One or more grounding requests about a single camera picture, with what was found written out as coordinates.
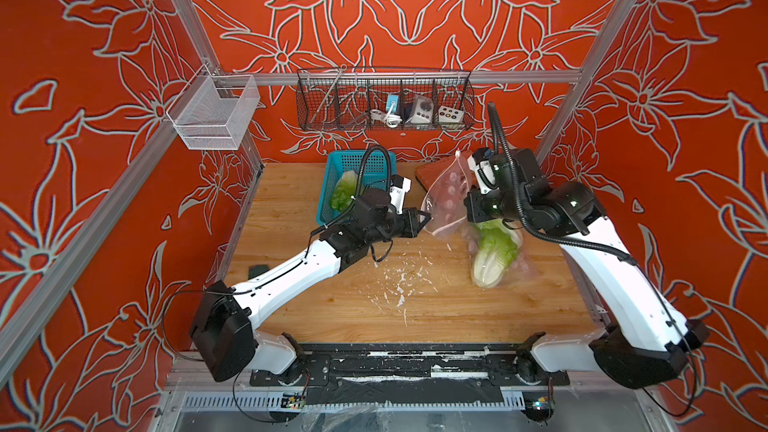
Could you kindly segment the green chinese cabbage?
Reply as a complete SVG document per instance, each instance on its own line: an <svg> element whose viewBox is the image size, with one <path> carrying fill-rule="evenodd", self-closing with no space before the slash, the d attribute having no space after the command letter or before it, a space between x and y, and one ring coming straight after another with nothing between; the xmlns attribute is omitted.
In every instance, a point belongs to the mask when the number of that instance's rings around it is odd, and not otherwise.
<svg viewBox="0 0 768 432"><path fill-rule="evenodd" d="M522 235L501 219L472 224L472 232L476 239L471 268L473 283L483 289L493 288L519 257Z"/></svg>
<svg viewBox="0 0 768 432"><path fill-rule="evenodd" d="M331 193L329 206L342 213L352 204L356 195L358 174L354 170L345 171L336 182Z"/></svg>

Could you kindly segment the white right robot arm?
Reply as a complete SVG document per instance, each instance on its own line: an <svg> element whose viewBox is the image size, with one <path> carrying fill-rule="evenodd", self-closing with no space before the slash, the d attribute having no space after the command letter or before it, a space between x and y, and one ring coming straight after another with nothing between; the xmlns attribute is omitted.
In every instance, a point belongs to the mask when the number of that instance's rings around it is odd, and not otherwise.
<svg viewBox="0 0 768 432"><path fill-rule="evenodd" d="M482 148L468 160L479 183L464 203L477 225L517 221L531 236L561 247L602 298L613 319L585 334L536 333L523 344L520 376L601 371L641 389L681 375L709 336L663 297L627 251L593 191L579 182L552 187L529 149Z"/></svg>

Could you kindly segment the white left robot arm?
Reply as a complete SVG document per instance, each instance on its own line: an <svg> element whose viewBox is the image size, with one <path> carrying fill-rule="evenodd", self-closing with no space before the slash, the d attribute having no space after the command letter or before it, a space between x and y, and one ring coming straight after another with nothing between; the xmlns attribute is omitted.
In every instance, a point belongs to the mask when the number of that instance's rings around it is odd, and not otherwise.
<svg viewBox="0 0 768 432"><path fill-rule="evenodd" d="M404 193L370 189L345 213L316 229L317 238L296 256L262 275L232 287L217 281L202 295L190 337L216 382L245 370L292 374L298 346L285 334L259 328L275 311L315 284L332 278L367 256L381 242L413 238L431 214L403 207Z"/></svg>

